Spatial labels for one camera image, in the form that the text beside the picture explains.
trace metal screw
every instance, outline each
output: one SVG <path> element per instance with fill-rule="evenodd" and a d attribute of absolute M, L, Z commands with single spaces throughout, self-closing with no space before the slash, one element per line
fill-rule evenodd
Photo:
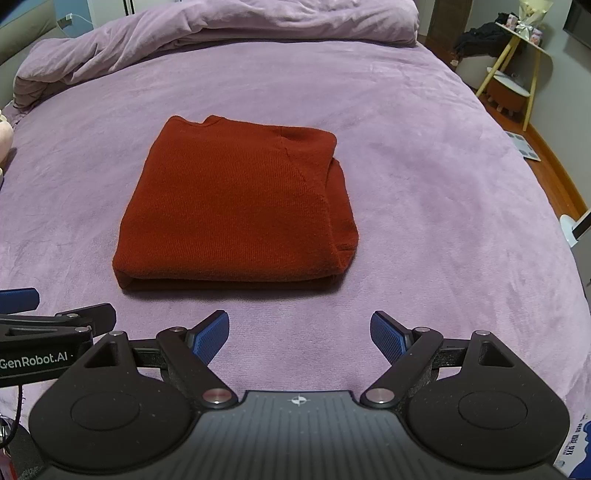
<path fill-rule="evenodd" d="M 365 393 L 365 398 L 371 403 L 388 403 L 394 399 L 394 392 L 387 388 L 372 388 Z"/>
<path fill-rule="evenodd" d="M 210 388 L 203 394 L 203 399 L 208 403 L 219 405 L 232 399 L 232 392 L 225 388 Z"/>

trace folded sweater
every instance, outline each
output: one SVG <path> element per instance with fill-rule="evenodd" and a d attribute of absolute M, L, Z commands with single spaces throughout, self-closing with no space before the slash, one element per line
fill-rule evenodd
<path fill-rule="evenodd" d="M 121 288 L 324 288 L 358 243 L 336 138 L 171 117 L 121 221 Z"/>

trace table leg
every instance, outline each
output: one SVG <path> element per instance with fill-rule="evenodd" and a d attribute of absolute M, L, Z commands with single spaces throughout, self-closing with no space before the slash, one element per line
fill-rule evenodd
<path fill-rule="evenodd" d="M 493 67 L 491 68 L 490 72 L 488 73 L 488 75 L 484 79 L 484 82 L 482 82 L 482 85 L 480 85 L 480 88 L 476 92 L 476 96 L 477 97 L 479 97 L 480 95 L 482 95 L 482 92 L 484 92 L 484 90 L 486 89 L 486 86 L 488 85 L 488 83 L 495 76 L 496 71 L 499 69 L 499 67 L 503 63 L 503 60 L 506 59 L 507 55 L 509 54 L 509 52 L 513 48 L 513 45 L 519 44 L 519 40 L 520 40 L 519 37 L 517 37 L 516 35 L 514 35 L 511 38 L 511 40 L 509 41 L 509 43 L 505 47 L 505 50 L 503 50 L 503 53 L 501 53 L 501 56 L 497 59 L 496 63 L 493 65 Z"/>
<path fill-rule="evenodd" d="M 530 98 L 527 101 L 527 111 L 525 113 L 525 120 L 523 121 L 523 131 L 527 130 L 527 126 L 530 124 L 531 109 L 534 106 L 535 87 L 538 84 L 538 72 L 540 71 L 540 58 L 542 54 L 536 48 L 535 49 L 535 62 L 534 62 L 534 76 L 531 79 Z"/>
<path fill-rule="evenodd" d="M 503 66 L 500 68 L 500 71 L 504 72 L 506 70 L 506 68 L 509 66 L 509 62 L 513 58 L 513 55 L 515 55 L 515 51 L 517 50 L 518 46 L 519 46 L 519 42 L 515 42 L 513 47 L 511 48 L 511 51 L 507 55 L 507 58 L 503 62 Z"/>

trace cable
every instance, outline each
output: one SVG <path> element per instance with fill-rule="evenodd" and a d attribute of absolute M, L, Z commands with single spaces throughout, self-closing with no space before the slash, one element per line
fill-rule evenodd
<path fill-rule="evenodd" d="M 72 15 L 73 17 L 78 17 L 78 18 L 81 18 L 81 19 L 82 19 L 82 20 L 84 20 L 85 22 L 87 22 L 87 23 L 91 24 L 91 25 L 92 25 L 92 28 L 94 28 L 94 27 L 95 27 L 95 25 L 94 25 L 94 23 L 93 23 L 93 22 L 91 22 L 90 20 L 87 20 L 87 19 L 85 19 L 85 18 L 84 18 L 82 15 L 78 15 L 78 14 L 70 14 L 70 15 Z"/>
<path fill-rule="evenodd" d="M 18 404 L 17 404 L 17 415 L 14 418 L 14 422 L 10 427 L 10 433 L 8 437 L 0 443 L 0 450 L 5 449 L 8 444 L 14 440 L 14 437 L 17 435 L 18 431 L 18 423 L 21 420 L 21 410 L 22 410 L 22 385 L 18 386 Z"/>

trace logo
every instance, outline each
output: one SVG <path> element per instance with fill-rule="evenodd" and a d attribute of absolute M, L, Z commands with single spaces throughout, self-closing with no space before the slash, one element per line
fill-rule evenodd
<path fill-rule="evenodd" d="M 6 359 L 0 358 L 0 370 L 16 370 L 26 367 L 40 367 L 42 365 L 57 364 L 67 362 L 71 357 L 68 352 L 57 352 L 55 355 L 49 353 L 47 355 L 39 356 L 22 356 L 20 358 Z"/>
<path fill-rule="evenodd" d="M 290 402 L 292 402 L 294 405 L 297 405 L 298 407 L 301 407 L 307 401 L 308 401 L 308 399 L 305 397 L 302 397 L 300 394 L 298 394 L 296 397 L 293 397 L 290 400 Z"/>

